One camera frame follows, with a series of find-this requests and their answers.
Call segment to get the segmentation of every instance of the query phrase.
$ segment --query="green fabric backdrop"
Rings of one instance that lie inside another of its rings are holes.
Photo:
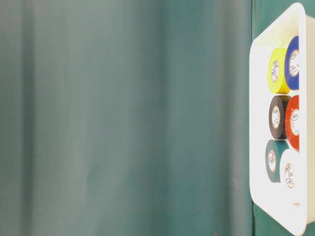
[[[280,16],[294,0],[252,0],[252,39],[254,40],[263,32],[278,16]],[[315,17],[315,1],[300,0],[306,14]],[[258,206],[253,207],[255,215],[255,235],[256,236],[290,236],[292,235],[280,224],[273,220],[268,214]],[[309,224],[304,234],[305,236],[315,235],[315,223]]]
[[[250,44],[250,0],[1,0],[0,235],[251,235]]]

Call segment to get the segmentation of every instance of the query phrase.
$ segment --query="tape label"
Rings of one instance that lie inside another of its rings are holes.
[[[270,150],[268,153],[268,164],[269,164],[270,170],[274,172],[277,166],[277,159],[276,159],[276,154],[273,150]]]
[[[271,114],[272,125],[275,129],[279,127],[280,124],[280,110],[278,106],[274,106]]]
[[[295,171],[291,163],[285,165],[284,176],[287,186],[293,188],[295,185]]]
[[[291,124],[291,130],[292,133],[295,136],[298,136],[300,134],[299,130],[299,109],[294,109],[293,112],[291,113],[291,119],[290,119],[290,124]]]
[[[271,67],[271,80],[272,80],[272,82],[277,81],[278,76],[279,76],[279,71],[280,71],[279,62],[277,60],[275,60],[272,63],[272,67]]]
[[[291,76],[296,76],[300,70],[300,61],[299,61],[299,50],[294,50],[290,56],[289,62],[290,74]]]

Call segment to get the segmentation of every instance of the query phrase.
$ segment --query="electrical tape roll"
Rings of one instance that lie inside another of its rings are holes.
[[[300,203],[302,193],[303,168],[299,153],[293,149],[283,152],[280,161],[280,181],[284,200],[289,203]]]
[[[291,98],[285,112],[285,132],[292,147],[300,148],[299,95]]]
[[[284,76],[285,48],[276,48],[269,59],[268,86],[271,93],[288,93],[290,91]]]
[[[280,161],[289,146],[286,141],[269,140],[266,147],[265,164],[271,182],[280,182]]]
[[[269,107],[269,128],[275,139],[286,139],[285,112],[291,97],[286,95],[274,96]]]
[[[284,73],[288,87],[292,90],[299,89],[299,36],[295,36],[286,51]]]

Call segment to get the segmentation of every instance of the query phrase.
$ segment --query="white tape roll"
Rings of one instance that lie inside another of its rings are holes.
[[[298,152],[292,149],[285,150],[280,161],[280,181],[285,201],[301,202],[302,173],[303,169]]]

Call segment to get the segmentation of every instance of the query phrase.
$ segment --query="blue tape roll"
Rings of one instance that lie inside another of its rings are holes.
[[[299,89],[299,36],[295,36],[286,51],[284,74],[286,84],[292,90]]]

